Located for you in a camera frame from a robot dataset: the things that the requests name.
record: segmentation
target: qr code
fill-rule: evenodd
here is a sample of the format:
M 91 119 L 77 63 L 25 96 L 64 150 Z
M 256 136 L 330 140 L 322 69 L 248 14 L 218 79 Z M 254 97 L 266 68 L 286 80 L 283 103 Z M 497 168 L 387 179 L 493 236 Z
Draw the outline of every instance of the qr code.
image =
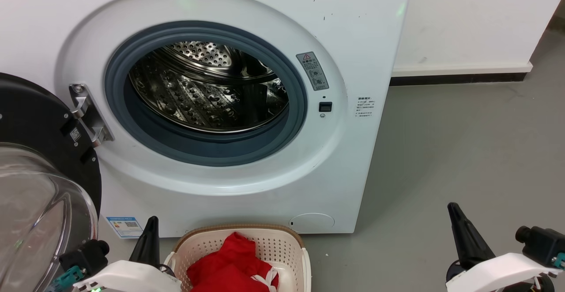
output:
M 73 129 L 73 131 L 71 131 L 71 138 L 73 141 L 78 141 L 78 139 L 80 139 L 80 132 L 77 128 Z

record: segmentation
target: red garment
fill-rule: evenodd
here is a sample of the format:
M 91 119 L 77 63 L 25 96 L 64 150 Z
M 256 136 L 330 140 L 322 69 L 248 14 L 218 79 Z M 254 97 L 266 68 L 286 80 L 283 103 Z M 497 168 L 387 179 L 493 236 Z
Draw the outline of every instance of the red garment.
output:
M 188 268 L 192 292 L 269 292 L 262 282 L 251 278 L 256 274 L 266 277 L 271 265 L 255 256 L 255 242 L 234 232 L 224 245 Z M 279 275 L 271 281 L 278 288 Z

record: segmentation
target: door hinge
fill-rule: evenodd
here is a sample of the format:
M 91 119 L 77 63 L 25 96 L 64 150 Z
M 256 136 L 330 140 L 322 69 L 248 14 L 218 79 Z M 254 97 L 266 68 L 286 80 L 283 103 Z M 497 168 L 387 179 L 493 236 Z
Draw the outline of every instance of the door hinge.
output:
M 104 141 L 113 141 L 113 136 L 96 108 L 88 87 L 83 83 L 73 83 L 69 85 L 69 92 L 75 105 L 71 113 L 87 129 L 92 145 L 97 147 Z

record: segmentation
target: gray floor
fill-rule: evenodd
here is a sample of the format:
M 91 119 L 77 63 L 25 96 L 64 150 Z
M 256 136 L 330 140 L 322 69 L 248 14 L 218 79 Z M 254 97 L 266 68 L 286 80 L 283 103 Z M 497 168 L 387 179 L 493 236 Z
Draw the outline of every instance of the gray floor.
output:
M 519 226 L 565 232 L 565 37 L 531 62 L 523 83 L 390 88 L 356 232 L 305 236 L 314 292 L 444 291 L 451 201 L 498 255 L 521 250 Z M 111 261 L 135 244 L 105 222 L 100 237 Z

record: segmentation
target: brown basket rim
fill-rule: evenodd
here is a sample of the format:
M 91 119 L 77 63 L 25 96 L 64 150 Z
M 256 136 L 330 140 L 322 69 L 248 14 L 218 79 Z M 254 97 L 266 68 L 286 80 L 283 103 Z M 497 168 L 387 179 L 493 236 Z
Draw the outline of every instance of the brown basket rim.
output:
M 223 225 L 216 225 L 216 226 L 201 227 L 201 228 L 197 228 L 197 229 L 194 229 L 194 230 L 187 232 L 184 236 L 182 236 L 178 240 L 173 251 L 175 253 L 178 252 L 178 248 L 180 248 L 180 246 L 182 246 L 182 244 L 188 238 L 190 238 L 191 236 L 194 236 L 196 234 L 200 234 L 202 232 L 213 232 L 213 231 L 216 231 L 216 230 L 230 230 L 230 229 L 233 229 L 233 230 L 236 230 L 236 229 L 280 230 L 282 232 L 286 232 L 286 233 L 290 234 L 292 237 L 294 237 L 294 239 L 296 239 L 296 241 L 300 245 L 300 248 L 304 248 L 304 242 L 302 241 L 302 238 L 300 238 L 300 235 L 298 235 L 298 233 L 296 233 L 294 230 L 292 230 L 292 229 L 290 229 L 286 226 L 272 225 L 272 224 L 223 224 Z

